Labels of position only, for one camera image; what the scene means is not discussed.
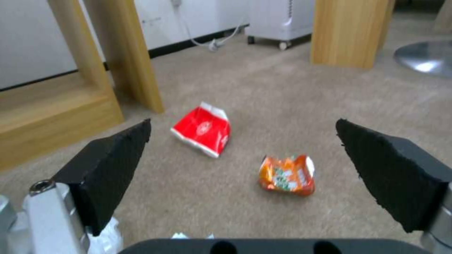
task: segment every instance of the white logo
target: white logo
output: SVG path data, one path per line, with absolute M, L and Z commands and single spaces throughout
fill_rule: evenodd
M 225 144 L 226 144 L 226 142 L 227 142 L 227 140 L 228 140 L 228 136 L 226 135 L 226 136 L 224 136 L 222 139 L 221 139 L 221 146 L 225 146 Z
M 210 128 L 212 128 L 211 122 L 202 122 L 196 129 L 196 135 L 202 136 L 206 134 L 210 130 Z

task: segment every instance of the wooden furniture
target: wooden furniture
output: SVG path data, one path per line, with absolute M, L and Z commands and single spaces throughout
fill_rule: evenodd
M 395 0 L 316 0 L 311 62 L 372 68 Z
M 452 32 L 452 0 L 446 0 L 435 20 L 434 30 L 440 33 Z
M 133 0 L 84 0 L 116 87 L 164 111 Z
M 79 71 L 0 93 L 0 170 L 123 121 L 78 0 L 48 3 Z

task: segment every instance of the trash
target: trash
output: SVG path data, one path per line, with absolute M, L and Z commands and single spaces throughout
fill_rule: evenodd
M 231 126 L 224 110 L 202 102 L 174 125 L 171 132 L 207 155 L 218 158 L 229 140 Z
M 314 163 L 306 155 L 278 160 L 265 156 L 259 169 L 259 183 L 267 190 L 309 196 L 315 190 Z
M 99 236 L 88 233 L 88 254 L 116 254 L 124 247 L 124 239 L 118 229 L 119 222 L 112 217 Z
M 214 239 L 215 236 L 213 234 L 210 234 L 206 237 L 206 239 Z M 184 233 L 174 233 L 174 235 L 171 237 L 171 239 L 190 239 L 188 236 L 186 236 Z

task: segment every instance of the white appliance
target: white appliance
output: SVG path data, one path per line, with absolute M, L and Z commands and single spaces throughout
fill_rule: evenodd
M 314 7 L 315 0 L 250 0 L 248 44 L 254 44 L 255 37 L 273 39 L 286 50 L 290 40 L 312 33 Z

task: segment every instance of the black baseboard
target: black baseboard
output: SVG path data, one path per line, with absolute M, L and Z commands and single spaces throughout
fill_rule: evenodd
M 234 29 L 235 28 L 231 28 L 231 29 L 226 29 L 226 30 L 223 30 L 223 31 L 220 31 L 220 32 L 217 32 L 217 33 L 211 33 L 211 34 L 208 34 L 208 35 L 204 35 L 204 36 L 195 38 L 195 40 L 197 42 L 199 42 L 199 43 L 209 42 L 209 41 L 211 41 L 213 39 L 223 38 L 225 36 L 225 33 L 232 32 L 232 31 L 234 31 Z M 148 50 L 149 58 L 152 59 L 152 58 L 156 58 L 156 57 L 159 57 L 159 56 L 168 55 L 168 54 L 171 54 L 171 53 L 174 53 L 174 52 L 177 52 L 177 51 L 181 51 L 181 50 L 187 49 L 189 47 L 194 47 L 194 46 L 196 46 L 196 45 L 193 44 L 193 42 L 191 40 L 187 40 L 187 41 L 178 42 L 178 43 L 170 44 L 170 45 L 163 46 L 163 47 L 150 49 L 150 50 Z M 105 62 L 104 62 L 104 67 L 105 67 L 105 70 L 108 71 L 108 65 Z M 71 73 L 74 73 L 74 72 L 77 72 L 77 69 L 76 70 L 72 70 L 72 71 L 66 71 L 66 72 L 59 73 L 59 74 L 55 74 L 55 75 L 52 75 L 52 76 L 49 76 L 49 77 L 44 77 L 44 78 L 37 79 L 37 80 L 24 82 L 24 83 L 13 85 L 13 86 L 6 87 L 6 88 L 0 88 L 0 92 L 7 91 L 7 90 L 10 90 L 10 89 L 14 89 L 14 88 L 18 88 L 18 87 L 21 87 L 21 86 L 26 86 L 26 85 L 37 83 L 37 82 L 41 82 L 41 81 L 45 81 L 45 80 L 49 80 L 49 79 L 53 79 L 53 78 L 57 78 L 57 77 L 64 76 L 64 75 L 67 75 L 67 74 L 71 74 Z

